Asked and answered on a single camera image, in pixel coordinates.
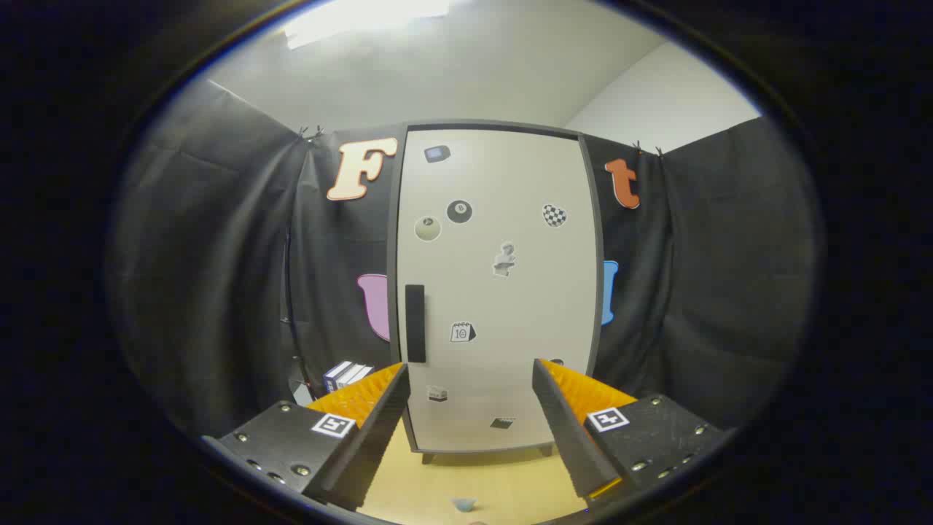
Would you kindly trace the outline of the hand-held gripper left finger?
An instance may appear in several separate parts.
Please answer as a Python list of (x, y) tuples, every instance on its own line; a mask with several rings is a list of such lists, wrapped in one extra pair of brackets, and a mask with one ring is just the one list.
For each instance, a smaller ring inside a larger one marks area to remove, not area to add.
[(310, 405), (273, 403), (210, 451), (289, 497), (355, 511), (364, 504), (410, 398), (409, 369), (384, 367)]

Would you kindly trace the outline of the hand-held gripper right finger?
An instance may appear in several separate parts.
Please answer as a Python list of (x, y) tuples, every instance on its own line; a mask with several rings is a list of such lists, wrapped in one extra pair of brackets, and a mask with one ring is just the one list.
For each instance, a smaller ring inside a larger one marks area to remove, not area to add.
[(732, 439), (662, 393), (633, 397), (553, 361), (534, 361), (532, 389), (586, 502), (653, 491)]

